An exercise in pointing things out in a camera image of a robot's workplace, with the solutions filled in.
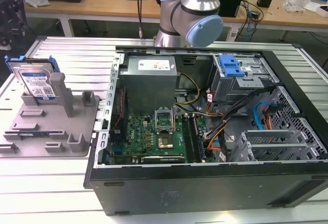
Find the ram slot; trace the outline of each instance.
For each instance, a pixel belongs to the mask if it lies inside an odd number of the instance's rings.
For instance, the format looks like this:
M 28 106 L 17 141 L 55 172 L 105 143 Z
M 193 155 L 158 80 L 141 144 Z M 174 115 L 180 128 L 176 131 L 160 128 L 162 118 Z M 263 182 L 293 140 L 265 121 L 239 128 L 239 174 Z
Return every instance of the ram slot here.
M 191 136 L 190 136 L 189 123 L 188 123 L 188 118 L 186 117 L 182 117 L 182 129 L 183 129 L 184 145 L 186 147 L 188 162 L 195 162 L 195 154 L 194 154 Z
M 189 131 L 190 131 L 190 134 L 191 134 L 191 141 L 192 141 L 193 151 L 194 151 L 194 155 L 195 155 L 195 162 L 201 162 L 201 158 L 200 158 L 200 154 L 199 154 L 199 148 L 198 148 L 199 133 L 198 133 L 197 124 L 195 124 L 194 119 L 195 119 L 194 117 L 190 117 L 188 119 Z

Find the motherboard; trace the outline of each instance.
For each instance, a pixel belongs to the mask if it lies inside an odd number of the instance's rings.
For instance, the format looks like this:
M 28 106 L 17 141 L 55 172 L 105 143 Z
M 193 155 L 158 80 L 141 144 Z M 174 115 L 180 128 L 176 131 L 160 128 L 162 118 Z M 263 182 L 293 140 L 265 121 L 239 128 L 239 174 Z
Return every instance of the motherboard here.
M 130 115 L 126 142 L 112 145 L 114 157 L 119 160 L 124 158 L 127 164 L 130 161 L 131 164 L 137 164 L 142 157 L 154 160 L 156 156 L 178 157 L 183 162 L 201 162 L 204 158 L 202 136 L 207 132 L 205 118 L 187 115 L 171 117 L 159 116 L 156 120 L 155 115 Z M 172 125 L 173 132 L 158 132 L 158 125 Z

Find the floor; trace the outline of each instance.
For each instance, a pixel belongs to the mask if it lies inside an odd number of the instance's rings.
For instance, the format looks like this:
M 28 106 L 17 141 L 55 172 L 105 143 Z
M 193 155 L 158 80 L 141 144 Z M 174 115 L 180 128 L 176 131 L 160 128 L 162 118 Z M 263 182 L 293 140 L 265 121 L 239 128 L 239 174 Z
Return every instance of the floor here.
M 35 35 L 48 36 L 63 36 L 60 23 L 55 19 L 40 19 L 29 18 L 29 28 L 26 29 L 26 45 L 25 48 L 17 51 L 5 52 L 0 51 L 0 59 L 5 55 L 19 56 L 23 55 L 26 50 L 33 44 Z M 99 21 L 80 21 L 73 20 L 72 22 L 75 36 L 77 37 L 114 37 L 114 38 L 139 38 L 138 23 L 122 23 L 122 22 L 99 22 Z M 144 24 L 144 37 L 152 38 L 157 34 L 159 24 Z M 218 40 L 224 41 L 228 33 L 225 28 Z M 281 43 L 279 37 L 281 31 L 278 30 L 262 30 L 259 29 L 253 36 L 253 42 L 263 43 Z M 323 37 L 318 37 L 322 41 L 319 42 L 311 36 L 308 32 L 290 32 L 286 38 L 286 43 L 296 43 L 303 46 L 303 48 L 322 66 L 328 58 L 328 34 L 320 34 Z M 240 42 L 246 42 L 246 38 L 240 37 Z M 0 85 L 8 77 L 9 71 L 0 61 Z

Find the open computer tower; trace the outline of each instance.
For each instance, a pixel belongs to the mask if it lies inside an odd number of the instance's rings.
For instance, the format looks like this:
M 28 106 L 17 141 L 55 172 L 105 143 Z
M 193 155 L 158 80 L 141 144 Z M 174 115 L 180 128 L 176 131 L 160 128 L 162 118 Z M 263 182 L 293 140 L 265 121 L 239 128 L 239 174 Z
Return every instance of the open computer tower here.
M 87 178 L 107 215 L 294 207 L 327 131 L 271 51 L 119 47 Z

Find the blue hard drive label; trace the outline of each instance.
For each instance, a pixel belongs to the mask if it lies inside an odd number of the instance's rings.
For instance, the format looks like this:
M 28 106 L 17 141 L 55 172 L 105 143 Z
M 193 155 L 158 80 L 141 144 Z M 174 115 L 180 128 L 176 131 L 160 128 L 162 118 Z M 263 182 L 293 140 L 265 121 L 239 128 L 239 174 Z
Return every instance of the blue hard drive label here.
M 47 83 L 48 77 L 45 73 L 22 73 L 25 85 L 37 99 L 55 99 L 55 93 L 50 84 Z

